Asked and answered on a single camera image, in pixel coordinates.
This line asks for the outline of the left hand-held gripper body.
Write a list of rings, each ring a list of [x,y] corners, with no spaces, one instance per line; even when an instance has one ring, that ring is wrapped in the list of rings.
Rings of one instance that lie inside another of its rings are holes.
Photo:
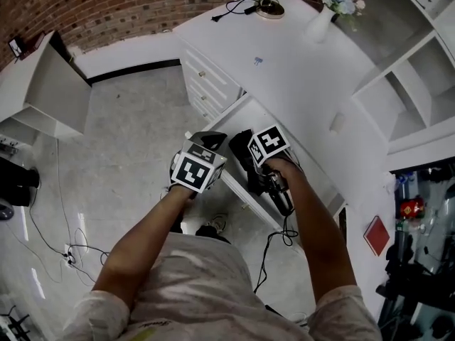
[[[171,181],[202,193],[220,177],[226,162],[226,157],[185,140],[181,151],[174,156]]]

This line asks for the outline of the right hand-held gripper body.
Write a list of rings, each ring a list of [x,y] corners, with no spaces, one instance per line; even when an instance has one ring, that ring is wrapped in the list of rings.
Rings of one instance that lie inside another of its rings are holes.
[[[247,145],[257,167],[262,166],[267,159],[285,151],[288,147],[289,141],[277,124],[253,134]]]

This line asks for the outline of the person's right forearm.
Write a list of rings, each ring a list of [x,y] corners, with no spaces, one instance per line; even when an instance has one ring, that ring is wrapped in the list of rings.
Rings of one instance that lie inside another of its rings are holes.
[[[289,186],[315,301],[333,289],[354,286],[356,279],[341,231],[304,172],[281,158],[271,158],[266,164]]]

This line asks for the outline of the person's left forearm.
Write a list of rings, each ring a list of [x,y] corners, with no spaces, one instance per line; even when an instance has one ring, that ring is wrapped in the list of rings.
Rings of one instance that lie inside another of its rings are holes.
[[[93,291],[110,293],[132,307],[166,238],[193,191],[180,185],[171,190],[113,247]]]

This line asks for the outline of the small white side drawer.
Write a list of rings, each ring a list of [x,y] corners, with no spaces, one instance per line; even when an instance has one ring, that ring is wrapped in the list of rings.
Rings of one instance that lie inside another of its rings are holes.
[[[225,111],[237,99],[235,93],[232,93],[230,90],[224,92],[216,87],[211,81],[207,81],[203,77],[188,75],[187,81],[189,87],[200,98],[205,97],[204,101],[210,102],[219,112]]]
[[[241,86],[202,53],[185,46],[182,59],[182,66],[190,77],[226,99],[239,97]]]
[[[188,92],[188,98],[190,104],[208,121],[212,121],[220,116],[220,112],[207,95],[190,90]]]

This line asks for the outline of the person's grey sneaker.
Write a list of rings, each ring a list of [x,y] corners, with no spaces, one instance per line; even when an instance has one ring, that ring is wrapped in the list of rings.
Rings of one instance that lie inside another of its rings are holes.
[[[214,216],[214,218],[209,221],[208,225],[213,227],[218,234],[222,233],[227,224],[227,215],[226,214],[218,214]]]

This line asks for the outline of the person's black trousers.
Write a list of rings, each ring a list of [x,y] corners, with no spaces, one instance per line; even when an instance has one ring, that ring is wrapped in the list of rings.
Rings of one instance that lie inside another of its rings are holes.
[[[183,221],[183,218],[178,218],[174,224],[172,225],[171,229],[170,229],[170,232],[172,233],[177,233],[177,234],[182,234],[183,233],[183,229],[182,229],[182,221]],[[226,238],[224,238],[221,233],[218,234],[216,232],[216,230],[209,226],[208,223],[205,224],[205,225],[202,225],[197,231],[196,231],[196,236],[199,236],[199,237],[207,237],[207,238],[211,238],[211,239],[216,239],[216,240],[219,240],[219,241],[222,241],[222,242],[225,242],[225,243],[230,243]]]

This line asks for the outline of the small white block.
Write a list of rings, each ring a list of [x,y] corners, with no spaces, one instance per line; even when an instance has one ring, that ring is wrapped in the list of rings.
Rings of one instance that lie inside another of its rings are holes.
[[[330,132],[332,134],[339,134],[343,128],[343,125],[345,123],[345,116],[343,113],[338,112],[335,117],[333,118],[333,121],[331,122],[330,125]]]

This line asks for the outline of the person's white t-shirt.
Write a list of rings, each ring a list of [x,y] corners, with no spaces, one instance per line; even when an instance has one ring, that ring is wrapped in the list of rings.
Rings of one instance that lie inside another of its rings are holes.
[[[231,244],[168,235],[133,308],[104,291],[77,303],[59,341],[381,341],[359,287],[329,291],[307,328],[267,310]]]

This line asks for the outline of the white vase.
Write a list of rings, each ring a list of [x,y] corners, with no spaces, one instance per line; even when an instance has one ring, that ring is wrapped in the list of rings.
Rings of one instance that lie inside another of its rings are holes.
[[[321,12],[315,16],[308,23],[305,29],[305,35],[307,38],[312,40],[314,43],[322,43],[325,41],[328,27],[330,26],[331,19],[336,13],[330,10],[326,5],[323,6]]]

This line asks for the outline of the red packet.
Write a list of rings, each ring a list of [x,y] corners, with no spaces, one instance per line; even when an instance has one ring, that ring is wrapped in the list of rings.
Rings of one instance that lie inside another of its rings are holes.
[[[400,215],[405,219],[420,219],[425,213],[424,199],[415,197],[409,200],[403,200],[400,204]]]

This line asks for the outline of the green label bottle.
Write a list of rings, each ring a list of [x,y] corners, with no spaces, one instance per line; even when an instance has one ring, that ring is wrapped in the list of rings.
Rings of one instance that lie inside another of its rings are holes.
[[[396,220],[395,223],[395,230],[397,232],[417,232],[424,234],[426,229],[426,225],[419,219],[400,219]]]

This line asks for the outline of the white side cabinet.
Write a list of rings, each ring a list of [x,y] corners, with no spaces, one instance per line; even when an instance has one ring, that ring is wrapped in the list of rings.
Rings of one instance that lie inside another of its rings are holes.
[[[52,31],[0,72],[0,142],[32,146],[38,134],[61,140],[84,134],[91,86],[60,54],[64,49]]]

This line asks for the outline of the black floor box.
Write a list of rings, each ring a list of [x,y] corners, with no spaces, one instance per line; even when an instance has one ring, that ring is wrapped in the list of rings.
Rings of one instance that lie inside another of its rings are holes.
[[[0,198],[13,206],[28,207],[31,188],[38,189],[40,176],[35,168],[26,169],[0,157]]]

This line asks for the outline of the dark red notebook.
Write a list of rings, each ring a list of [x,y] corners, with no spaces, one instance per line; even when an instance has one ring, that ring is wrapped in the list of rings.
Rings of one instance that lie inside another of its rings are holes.
[[[20,55],[19,59],[24,60],[26,59],[31,53],[38,50],[40,44],[42,43],[46,34],[41,31],[40,33],[36,34],[32,39],[26,41],[23,46],[23,52]]]

